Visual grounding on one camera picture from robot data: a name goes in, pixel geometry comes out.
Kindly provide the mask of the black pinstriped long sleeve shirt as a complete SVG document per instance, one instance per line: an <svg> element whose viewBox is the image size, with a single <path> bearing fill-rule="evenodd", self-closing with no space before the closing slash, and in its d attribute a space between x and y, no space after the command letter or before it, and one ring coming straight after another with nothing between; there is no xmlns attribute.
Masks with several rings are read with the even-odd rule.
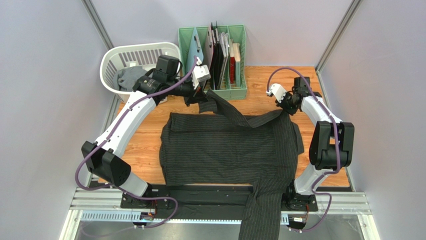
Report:
<svg viewBox="0 0 426 240"><path fill-rule="evenodd" d="M172 112L160 136L159 161L169 186L250 184L241 240L276 240L282 195L304 152L297 124L282 109L243 115L213 91L199 114Z"/></svg>

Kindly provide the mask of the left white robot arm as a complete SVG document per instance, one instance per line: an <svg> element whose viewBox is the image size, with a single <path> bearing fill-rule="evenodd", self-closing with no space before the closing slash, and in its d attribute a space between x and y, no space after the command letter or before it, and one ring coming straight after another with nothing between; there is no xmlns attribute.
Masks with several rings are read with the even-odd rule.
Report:
<svg viewBox="0 0 426 240"><path fill-rule="evenodd" d="M94 142L86 141L82 145L84 159L77 174L85 166L107 182L105 187L116 187L132 197L146 198L149 184L132 172L122 156L143 120L166 97L183 97L187 106L206 100L202 83L211 77L209 67L194 56L192 67L180 77L182 66L178 58L161 55L155 68L135 81L124 108L111 125Z"/></svg>

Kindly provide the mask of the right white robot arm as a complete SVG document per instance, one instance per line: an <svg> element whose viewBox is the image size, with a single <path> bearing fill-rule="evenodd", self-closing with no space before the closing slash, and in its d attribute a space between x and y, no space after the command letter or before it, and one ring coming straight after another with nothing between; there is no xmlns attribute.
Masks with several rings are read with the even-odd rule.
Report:
<svg viewBox="0 0 426 240"><path fill-rule="evenodd" d="M351 164L355 127L331 112L321 94L312 91L307 78L296 77L291 91L274 83L269 87L269 93L286 113L294 115L300 111L314 125L308 150L309 165L283 195L283 201L292 208L311 204L319 185L329 175Z"/></svg>

